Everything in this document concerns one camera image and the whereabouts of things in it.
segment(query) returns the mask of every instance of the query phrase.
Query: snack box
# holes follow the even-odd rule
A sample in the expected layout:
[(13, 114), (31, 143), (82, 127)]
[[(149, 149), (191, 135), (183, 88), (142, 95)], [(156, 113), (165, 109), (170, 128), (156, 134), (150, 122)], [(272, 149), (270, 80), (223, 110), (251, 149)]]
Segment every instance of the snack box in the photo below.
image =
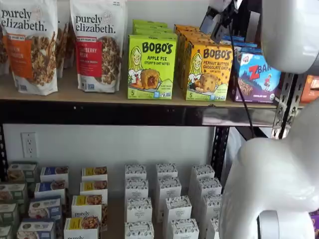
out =
[(152, 221), (151, 198), (128, 199), (126, 203), (126, 223)]
[(155, 216), (157, 222), (163, 221), (165, 199), (179, 197), (181, 184), (177, 177), (159, 178), (155, 196)]
[(99, 219), (97, 217), (67, 218), (64, 225), (65, 239), (98, 239)]
[(153, 239), (152, 222), (125, 223), (125, 239)]
[(171, 100), (176, 38), (129, 36), (128, 99)]
[[(272, 103), (279, 85), (281, 72), (269, 66), (260, 49), (242, 48), (235, 59), (239, 87), (245, 101)], [(230, 86), (233, 101), (241, 102), (238, 89), (233, 82)]]
[(232, 47), (190, 39), (182, 72), (184, 93), (189, 101), (226, 101), (233, 61)]
[(82, 168), (82, 182), (84, 181), (107, 181), (107, 167)]
[(55, 239), (55, 222), (51, 219), (23, 219), (16, 237), (17, 239)]
[(62, 181), (65, 187), (69, 187), (69, 168), (68, 167), (43, 167), (40, 173), (41, 182)]
[(201, 213), (198, 221), (199, 237), (206, 238), (207, 228), (210, 219), (219, 219), (219, 211), (221, 206), (221, 195), (205, 195), (201, 201)]
[(203, 177), (211, 177), (215, 176), (215, 172), (210, 165), (197, 165), (193, 166), (190, 171), (190, 180), (188, 187), (188, 196), (192, 204), (195, 203), (195, 191), (197, 180)]
[(125, 179), (146, 179), (146, 166), (142, 164), (125, 165)]
[(63, 218), (61, 198), (33, 199), (30, 201), (28, 215), (33, 219), (53, 219), (55, 221), (56, 238), (63, 237)]
[(167, 239), (198, 239), (199, 229), (195, 219), (173, 220)]
[(319, 97), (319, 76), (308, 75), (301, 95), (301, 103), (310, 103)]
[(71, 212), (73, 218), (97, 217), (102, 220), (102, 195), (73, 196)]
[(7, 173), (9, 182), (34, 183), (39, 181), (38, 167), (35, 162), (12, 162)]
[(53, 181), (37, 183), (34, 191), (34, 198), (61, 197), (61, 204), (66, 205), (65, 182)]
[(189, 219), (191, 215), (191, 203), (188, 196), (165, 199), (165, 210), (163, 218), (163, 238), (168, 237), (167, 226), (173, 220)]

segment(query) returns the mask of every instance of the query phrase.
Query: shelf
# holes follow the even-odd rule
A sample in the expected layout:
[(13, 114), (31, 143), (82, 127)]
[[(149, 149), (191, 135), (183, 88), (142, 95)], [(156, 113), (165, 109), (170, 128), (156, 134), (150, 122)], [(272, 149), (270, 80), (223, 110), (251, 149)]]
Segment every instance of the shelf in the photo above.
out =
[[(58, 79), (59, 92), (49, 96), (19, 93), (11, 75), (0, 78), (0, 121), (10, 123), (48, 124), (115, 124), (115, 125), (180, 125), (246, 126), (248, 120), (242, 103), (186, 101), (178, 86), (174, 86), (172, 100), (128, 100), (126, 81), (114, 94), (85, 93), (77, 89), (76, 70), (65, 70)], [(256, 126), (272, 126), (276, 106), (248, 104)], [(266, 113), (267, 119), (260, 119)], [(204, 117), (212, 115), (219, 122), (213, 124)]]

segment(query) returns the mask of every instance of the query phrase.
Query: cartoon woman illustration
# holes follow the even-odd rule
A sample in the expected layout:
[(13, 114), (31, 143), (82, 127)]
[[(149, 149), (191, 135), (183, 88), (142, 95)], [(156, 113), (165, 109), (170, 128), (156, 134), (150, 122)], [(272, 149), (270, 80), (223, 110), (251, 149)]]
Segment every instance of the cartoon woman illustration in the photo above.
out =
[(129, 60), (129, 82), (134, 84), (134, 86), (141, 84), (141, 72), (142, 72), (142, 52), (138, 46), (135, 46), (130, 53)]
[(195, 81), (199, 80), (201, 74), (203, 74), (201, 71), (202, 61), (203, 61), (203, 58), (199, 52), (197, 52), (191, 60), (189, 76), (188, 76), (188, 84), (190, 88), (195, 89)]

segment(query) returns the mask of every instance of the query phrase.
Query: product packaging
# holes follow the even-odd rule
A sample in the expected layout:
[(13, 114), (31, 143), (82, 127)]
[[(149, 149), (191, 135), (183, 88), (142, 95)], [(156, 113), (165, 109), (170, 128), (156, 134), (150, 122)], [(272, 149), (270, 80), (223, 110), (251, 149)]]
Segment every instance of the product packaging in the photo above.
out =
[(128, 199), (126, 202), (126, 222), (151, 222), (152, 211), (151, 198)]
[[(281, 72), (269, 66), (258, 48), (242, 48), (235, 59), (238, 84), (246, 102), (272, 103), (275, 99)], [(242, 99), (231, 81), (231, 96), (234, 101)]]
[(125, 223), (125, 239), (154, 239), (152, 222)]
[(77, 37), (78, 88), (85, 92), (118, 91), (126, 0), (70, 0), (70, 5)]
[(82, 168), (82, 182), (85, 181), (107, 181), (107, 167)]
[(99, 219), (97, 217), (67, 218), (64, 225), (65, 239), (98, 239)]
[(53, 219), (55, 221), (56, 238), (61, 239), (63, 237), (63, 218), (60, 197), (31, 200), (28, 215), (34, 219)]
[(221, 197), (221, 195), (205, 195), (201, 200), (201, 213), (198, 221), (198, 226), (200, 228), (200, 239), (206, 238), (206, 232), (210, 219), (219, 219)]
[(23, 219), (16, 233), (17, 239), (56, 239), (54, 220)]
[(169, 224), (167, 239), (198, 239), (199, 229), (195, 219), (173, 220)]
[(163, 221), (165, 199), (179, 197), (181, 184), (177, 177), (159, 178), (155, 195), (155, 216), (157, 222)]
[(3, 42), (18, 91), (43, 96), (56, 92), (57, 1), (0, 0), (0, 9)]
[(195, 203), (195, 191), (197, 180), (203, 177), (211, 177), (215, 176), (215, 172), (210, 165), (198, 165), (193, 166), (190, 172), (190, 180), (188, 187), (188, 196), (192, 204)]
[(128, 98), (170, 100), (176, 38), (129, 36)]
[(208, 229), (207, 229), (207, 234), (206, 238), (207, 239), (219, 239), (219, 220), (212, 218), (209, 220), (208, 223)]
[(199, 222), (201, 200), (205, 195), (220, 195), (222, 186), (217, 178), (204, 177), (198, 179), (195, 192), (194, 217)]
[(165, 199), (163, 218), (163, 238), (168, 237), (168, 228), (171, 221), (189, 219), (191, 215), (191, 203), (188, 196)]
[(146, 166), (142, 164), (125, 165), (125, 179), (146, 179)]

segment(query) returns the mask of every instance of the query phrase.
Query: bobo's oat bites box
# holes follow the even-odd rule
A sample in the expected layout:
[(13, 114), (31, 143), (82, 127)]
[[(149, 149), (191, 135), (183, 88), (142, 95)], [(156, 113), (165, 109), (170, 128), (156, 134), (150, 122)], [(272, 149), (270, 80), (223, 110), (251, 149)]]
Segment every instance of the bobo's oat bites box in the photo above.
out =
[(184, 91), (190, 101), (226, 101), (233, 61), (231, 46), (188, 42)]
[(170, 100), (176, 39), (129, 36), (128, 99)]

